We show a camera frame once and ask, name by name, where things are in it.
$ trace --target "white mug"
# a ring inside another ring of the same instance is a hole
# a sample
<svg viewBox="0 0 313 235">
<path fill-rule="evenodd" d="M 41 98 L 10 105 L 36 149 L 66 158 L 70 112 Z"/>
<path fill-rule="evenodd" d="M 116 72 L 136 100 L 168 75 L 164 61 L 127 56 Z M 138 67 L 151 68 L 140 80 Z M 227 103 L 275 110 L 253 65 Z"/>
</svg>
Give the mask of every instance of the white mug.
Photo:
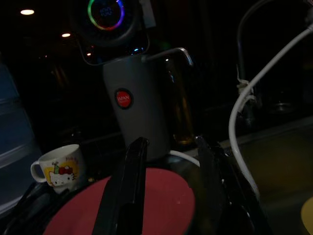
<svg viewBox="0 0 313 235">
<path fill-rule="evenodd" d="M 37 174 L 35 165 L 40 166 L 44 177 Z M 30 172 L 37 182 L 47 182 L 57 193 L 79 188 L 86 178 L 85 163 L 78 144 L 63 146 L 42 155 L 30 166 Z"/>
</svg>

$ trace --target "kitchen counter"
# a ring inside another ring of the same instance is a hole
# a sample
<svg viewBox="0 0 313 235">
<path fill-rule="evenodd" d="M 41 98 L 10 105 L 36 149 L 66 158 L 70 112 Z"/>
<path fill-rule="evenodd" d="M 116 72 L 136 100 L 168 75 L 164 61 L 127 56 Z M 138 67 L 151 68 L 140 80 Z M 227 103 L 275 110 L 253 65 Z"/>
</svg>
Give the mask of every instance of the kitchen counter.
<svg viewBox="0 0 313 235">
<path fill-rule="evenodd" d="M 303 204 L 313 197 L 313 117 L 238 138 L 275 235 L 307 234 Z M 229 141 L 221 142 L 229 149 Z"/>
</svg>

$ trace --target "hello kitty print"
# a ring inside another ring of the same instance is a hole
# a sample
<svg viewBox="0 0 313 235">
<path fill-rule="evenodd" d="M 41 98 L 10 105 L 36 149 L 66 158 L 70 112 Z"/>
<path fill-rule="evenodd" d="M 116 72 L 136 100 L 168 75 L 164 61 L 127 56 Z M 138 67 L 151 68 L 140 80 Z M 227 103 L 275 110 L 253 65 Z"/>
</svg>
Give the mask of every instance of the hello kitty print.
<svg viewBox="0 0 313 235">
<path fill-rule="evenodd" d="M 53 171 L 49 172 L 51 186 L 64 186 L 76 179 L 77 173 L 75 174 L 74 169 L 70 167 L 72 164 L 63 163 L 64 166 L 59 166 L 58 162 L 54 162 L 52 165 L 54 165 Z"/>
</svg>

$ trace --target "red logo badge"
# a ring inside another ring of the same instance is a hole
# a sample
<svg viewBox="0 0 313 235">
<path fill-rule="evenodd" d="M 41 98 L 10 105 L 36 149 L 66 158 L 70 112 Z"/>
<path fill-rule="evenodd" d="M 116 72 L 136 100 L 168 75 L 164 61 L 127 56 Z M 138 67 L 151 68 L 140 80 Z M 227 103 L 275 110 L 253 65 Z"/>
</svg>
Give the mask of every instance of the red logo badge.
<svg viewBox="0 0 313 235">
<path fill-rule="evenodd" d="M 130 91 L 126 89 L 118 89 L 115 92 L 115 100 L 120 108 L 128 109 L 133 103 L 133 96 Z"/>
</svg>

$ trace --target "yellow object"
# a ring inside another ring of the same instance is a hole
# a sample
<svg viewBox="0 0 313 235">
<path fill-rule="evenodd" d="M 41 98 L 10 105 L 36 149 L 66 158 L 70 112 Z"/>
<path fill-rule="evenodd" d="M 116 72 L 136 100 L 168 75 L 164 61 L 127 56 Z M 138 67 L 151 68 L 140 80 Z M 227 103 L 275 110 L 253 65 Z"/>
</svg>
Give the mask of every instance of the yellow object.
<svg viewBox="0 0 313 235">
<path fill-rule="evenodd" d="M 313 235 L 313 197 L 303 204 L 301 209 L 301 219 L 309 234 Z"/>
<path fill-rule="evenodd" d="M 45 174 L 45 178 L 47 179 L 47 182 L 50 186 L 55 187 L 55 186 L 59 186 L 56 185 L 56 183 L 51 179 L 51 178 L 55 178 L 58 180 L 74 180 L 78 177 L 79 174 L 79 166 L 77 164 L 76 161 L 74 160 L 69 160 L 66 162 L 63 162 L 61 164 L 59 164 L 57 167 L 58 168 L 64 168 L 66 171 L 68 171 L 70 169 L 70 172 L 55 172 L 55 167 L 46 167 L 44 169 L 44 174 Z"/>
</svg>

